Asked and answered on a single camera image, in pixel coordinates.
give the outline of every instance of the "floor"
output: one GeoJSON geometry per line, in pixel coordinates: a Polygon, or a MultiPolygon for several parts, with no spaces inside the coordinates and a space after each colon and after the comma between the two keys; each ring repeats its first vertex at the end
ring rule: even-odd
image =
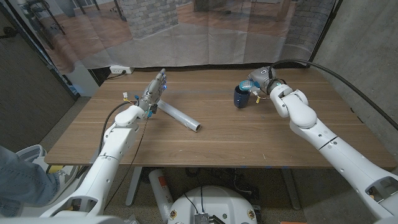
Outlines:
{"type": "Polygon", "coordinates": [[[223,7],[208,12],[194,12],[193,3],[177,7],[178,22],[208,26],[218,29],[237,30],[255,34],[286,37],[296,3],[292,2],[285,19],[276,22],[278,4],[251,1],[227,1],[223,7]]]}
{"type": "MultiPolygon", "coordinates": [[[[107,201],[109,205],[105,208],[104,214],[116,215],[125,219],[134,213],[140,223],[161,223],[159,209],[157,208],[150,184],[141,182],[133,206],[125,206],[124,203],[132,176],[132,170],[133,168],[128,171],[119,190],[115,193],[115,188],[119,186],[121,179],[123,179],[122,177],[124,177],[125,172],[127,172],[127,167],[119,168],[117,174],[118,179],[115,180],[112,186],[113,189],[111,189],[107,201]]],[[[282,221],[306,222],[303,210],[296,211],[290,206],[280,170],[240,169],[238,172],[244,174],[247,182],[259,187],[260,200],[251,201],[251,203],[261,206],[262,221],[259,223],[279,224],[282,221]]],[[[205,170],[201,170],[197,179],[187,177],[184,168],[166,167],[164,169],[164,174],[174,200],[181,197],[184,192],[199,187],[199,182],[203,185],[228,185],[228,183],[210,176],[205,170]]]]}
{"type": "Polygon", "coordinates": [[[91,97],[80,97],[77,99],[75,104],[68,110],[68,112],[63,115],[63,117],[51,129],[51,131],[43,138],[43,140],[41,140],[39,144],[42,145],[46,151],[51,150],[55,143],[57,143],[58,139],[69,127],[80,111],[86,106],[86,103],[90,99],[91,97]]]}

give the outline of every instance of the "wire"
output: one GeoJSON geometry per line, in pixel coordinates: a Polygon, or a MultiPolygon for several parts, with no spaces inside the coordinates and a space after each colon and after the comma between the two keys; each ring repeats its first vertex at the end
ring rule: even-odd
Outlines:
{"type": "Polygon", "coordinates": [[[193,202],[191,200],[189,200],[189,198],[187,197],[187,195],[184,193],[185,197],[188,199],[189,202],[191,202],[191,204],[193,205],[193,207],[195,208],[195,210],[197,211],[197,214],[199,214],[197,207],[193,204],[193,202]]]}
{"type": "Polygon", "coordinates": [[[257,95],[257,97],[258,97],[258,98],[260,98],[260,99],[262,99],[262,100],[269,99],[269,96],[266,96],[266,97],[261,97],[261,96],[258,96],[258,95],[257,95]]]}
{"type": "Polygon", "coordinates": [[[129,102],[129,101],[126,101],[126,102],[123,102],[123,103],[117,105],[117,107],[115,107],[115,108],[109,113],[108,117],[106,118],[105,123],[104,123],[104,127],[102,128],[101,139],[99,140],[98,155],[100,155],[100,154],[101,154],[101,151],[102,151],[102,143],[103,143],[103,141],[104,141],[104,135],[105,135],[106,124],[108,123],[109,118],[112,116],[113,112],[115,112],[119,107],[121,107],[121,106],[123,106],[123,105],[126,105],[126,104],[130,104],[130,102],[129,102]]]}
{"type": "Polygon", "coordinates": [[[240,192],[248,193],[249,195],[252,194],[252,192],[251,192],[250,190],[241,190],[241,189],[239,189],[239,188],[236,186],[236,169],[235,169],[235,177],[234,177],[234,186],[235,186],[235,189],[238,190],[238,191],[240,191],[240,192]]]}
{"type": "Polygon", "coordinates": [[[262,89],[260,89],[265,95],[267,95],[268,96],[268,94],[264,91],[264,90],[262,90],[262,89]]]}
{"type": "Polygon", "coordinates": [[[113,76],[113,77],[108,77],[106,80],[112,80],[112,79],[114,79],[114,78],[116,78],[116,77],[120,77],[120,76],[122,76],[122,75],[124,75],[124,74],[126,74],[126,71],[125,71],[125,70],[123,70],[123,72],[120,73],[119,75],[115,75],[115,76],[113,76]]]}
{"type": "Polygon", "coordinates": [[[132,100],[129,100],[129,99],[127,99],[127,98],[123,98],[123,100],[124,100],[124,101],[126,101],[126,102],[129,102],[129,103],[131,103],[132,105],[135,105],[136,103],[137,103],[137,104],[139,104],[139,102],[138,102],[138,101],[135,101],[135,102],[134,102],[134,101],[132,101],[132,100]]]}
{"type": "Polygon", "coordinates": [[[201,191],[202,186],[200,186],[200,198],[201,198],[201,212],[205,213],[205,209],[203,208],[203,193],[201,191]]]}
{"type": "Polygon", "coordinates": [[[312,65],[316,68],[319,68],[320,70],[323,70],[327,73],[329,73],[330,75],[333,75],[335,78],[339,79],[341,82],[343,82],[345,85],[347,85],[348,87],[350,87],[355,93],[357,93],[362,99],[364,99],[367,103],[369,103],[381,116],[383,116],[384,119],[386,119],[397,131],[398,131],[398,124],[390,117],[388,116],[388,114],[386,112],[384,112],[380,107],[378,107],[377,104],[373,103],[373,101],[371,99],[369,99],[364,93],[362,93],[359,89],[357,89],[353,84],[351,84],[349,81],[347,81],[346,79],[344,79],[343,77],[341,77],[339,74],[331,71],[328,68],[325,68],[321,65],[318,65],[316,63],[313,62],[309,62],[306,60],[302,60],[302,59],[284,59],[284,60],[279,60],[277,62],[274,62],[270,67],[269,67],[269,78],[273,79],[275,78],[272,75],[272,68],[275,67],[276,65],[282,64],[282,63],[286,63],[286,62],[300,62],[300,63],[306,63],[307,65],[312,65]]]}

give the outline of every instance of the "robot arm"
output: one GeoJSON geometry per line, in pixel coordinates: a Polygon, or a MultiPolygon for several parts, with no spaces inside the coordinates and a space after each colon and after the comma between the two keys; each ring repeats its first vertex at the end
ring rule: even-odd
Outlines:
{"type": "Polygon", "coordinates": [[[138,121],[152,113],[165,90],[165,70],[162,69],[146,88],[139,106],[132,105],[115,117],[115,123],[104,136],[104,146],[79,188],[40,217],[93,217],[101,215],[105,199],[113,183],[119,163],[136,141],[138,121]]]}
{"type": "Polygon", "coordinates": [[[307,97],[286,84],[272,89],[270,98],[290,128],[307,140],[349,182],[378,219],[398,216],[398,176],[376,166],[328,129],[308,106],[307,97]]]}

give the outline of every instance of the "wooden floor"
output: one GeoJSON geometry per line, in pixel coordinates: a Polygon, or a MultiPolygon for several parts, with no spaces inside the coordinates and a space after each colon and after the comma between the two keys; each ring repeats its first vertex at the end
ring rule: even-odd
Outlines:
{"type": "MultiPolygon", "coordinates": [[[[209,12],[194,12],[190,3],[177,7],[177,14],[181,23],[285,37],[295,5],[290,5],[287,17],[279,22],[275,21],[279,4],[254,4],[250,0],[229,0],[225,6],[209,12]]],[[[45,46],[46,51],[62,73],[72,72],[77,60],[132,39],[128,23],[112,10],[114,7],[114,3],[109,2],[100,4],[100,11],[95,6],[85,7],[85,15],[80,9],[75,9],[75,17],[64,14],[55,16],[65,35],[49,29],[50,26],[55,27],[50,17],[40,20],[50,31],[55,47],[55,50],[50,50],[45,46]]]]}
{"type": "Polygon", "coordinates": [[[296,3],[290,4],[285,19],[276,22],[279,4],[229,0],[223,7],[208,12],[194,12],[193,3],[177,8],[178,22],[218,29],[286,37],[296,3]]]}

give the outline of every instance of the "blue mug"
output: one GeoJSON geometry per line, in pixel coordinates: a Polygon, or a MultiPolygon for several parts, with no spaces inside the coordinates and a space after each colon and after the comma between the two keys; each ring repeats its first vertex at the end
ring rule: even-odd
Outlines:
{"type": "Polygon", "coordinates": [[[244,91],[239,88],[239,86],[235,87],[234,92],[234,105],[237,108],[244,108],[249,101],[250,91],[244,91]]]}

